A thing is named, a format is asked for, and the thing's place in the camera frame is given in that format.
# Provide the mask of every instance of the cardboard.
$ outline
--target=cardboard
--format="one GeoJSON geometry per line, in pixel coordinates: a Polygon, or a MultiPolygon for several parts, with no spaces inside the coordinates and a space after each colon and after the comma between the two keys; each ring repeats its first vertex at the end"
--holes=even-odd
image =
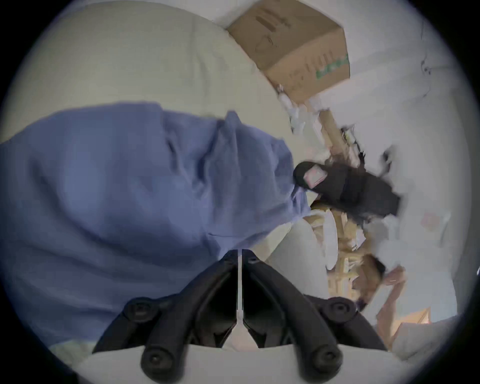
{"type": "Polygon", "coordinates": [[[228,32],[297,104],[350,77],[343,28],[299,1],[262,0],[228,32]]]}
{"type": "Polygon", "coordinates": [[[332,156],[340,155],[345,161],[348,161],[349,146],[343,139],[341,130],[336,125],[332,111],[323,109],[320,111],[318,118],[322,124],[322,130],[325,129],[332,143],[330,148],[332,156]]]}

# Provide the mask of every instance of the white cloth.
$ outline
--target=white cloth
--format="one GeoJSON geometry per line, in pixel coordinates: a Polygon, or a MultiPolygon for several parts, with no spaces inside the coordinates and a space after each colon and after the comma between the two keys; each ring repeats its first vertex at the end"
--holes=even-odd
{"type": "Polygon", "coordinates": [[[432,324],[402,323],[392,352],[412,364],[425,363],[448,339],[457,321],[455,316],[432,324]]]}
{"type": "Polygon", "coordinates": [[[300,219],[272,252],[267,263],[301,293],[327,299],[325,256],[312,227],[300,219]]]}

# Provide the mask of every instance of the blue blanket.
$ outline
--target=blue blanket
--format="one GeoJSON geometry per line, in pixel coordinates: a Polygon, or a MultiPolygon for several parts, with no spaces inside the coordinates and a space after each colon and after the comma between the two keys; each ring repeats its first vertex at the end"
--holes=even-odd
{"type": "Polygon", "coordinates": [[[56,113],[0,146],[3,283],[49,345],[97,340],[124,304],[179,292],[305,215],[282,140],[150,103],[56,113]]]}

